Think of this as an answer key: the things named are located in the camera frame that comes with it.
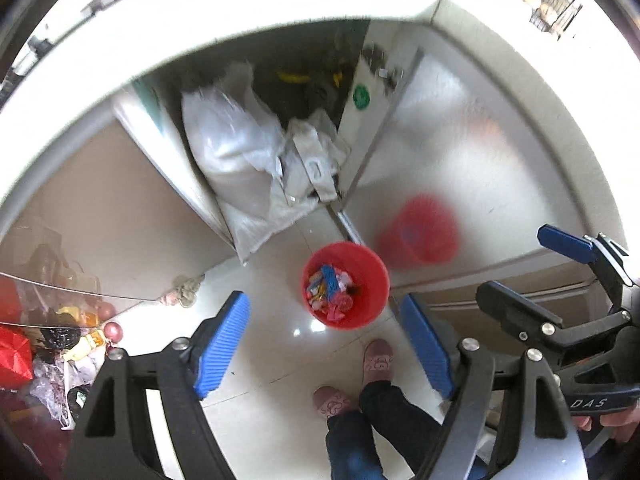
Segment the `person's right hand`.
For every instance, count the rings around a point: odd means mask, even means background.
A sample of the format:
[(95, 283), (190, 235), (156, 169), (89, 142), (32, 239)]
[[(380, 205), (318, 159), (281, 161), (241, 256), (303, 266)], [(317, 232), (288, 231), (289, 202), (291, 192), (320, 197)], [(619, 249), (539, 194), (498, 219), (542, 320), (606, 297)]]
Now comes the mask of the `person's right hand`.
[[(582, 431), (590, 431), (592, 419), (590, 416), (572, 416), (574, 425)], [(629, 442), (634, 435), (640, 420), (639, 399), (625, 411), (604, 414), (600, 416), (599, 422), (603, 428), (613, 428), (613, 439), (618, 444)]]

